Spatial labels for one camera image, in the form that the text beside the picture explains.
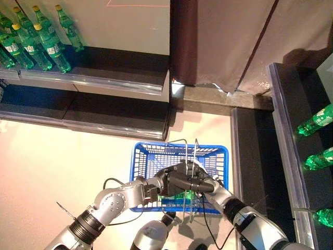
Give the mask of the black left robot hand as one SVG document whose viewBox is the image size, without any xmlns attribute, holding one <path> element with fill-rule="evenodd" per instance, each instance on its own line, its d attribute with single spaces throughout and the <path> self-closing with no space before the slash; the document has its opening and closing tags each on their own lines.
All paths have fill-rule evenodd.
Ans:
<svg viewBox="0 0 333 250">
<path fill-rule="evenodd" d="M 160 184 L 160 195 L 171 197 L 177 195 L 190 187 L 185 161 L 159 170 L 154 177 L 158 178 Z"/>
</svg>

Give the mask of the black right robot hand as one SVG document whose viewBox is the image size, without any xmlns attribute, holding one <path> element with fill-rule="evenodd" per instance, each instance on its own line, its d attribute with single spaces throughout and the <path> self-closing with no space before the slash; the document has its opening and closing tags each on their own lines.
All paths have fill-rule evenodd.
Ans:
<svg viewBox="0 0 333 250">
<path fill-rule="evenodd" d="M 191 190 L 197 193 L 213 193 L 220 187 L 220 181 L 214 179 L 200 164 L 193 162 L 191 174 Z"/>
</svg>

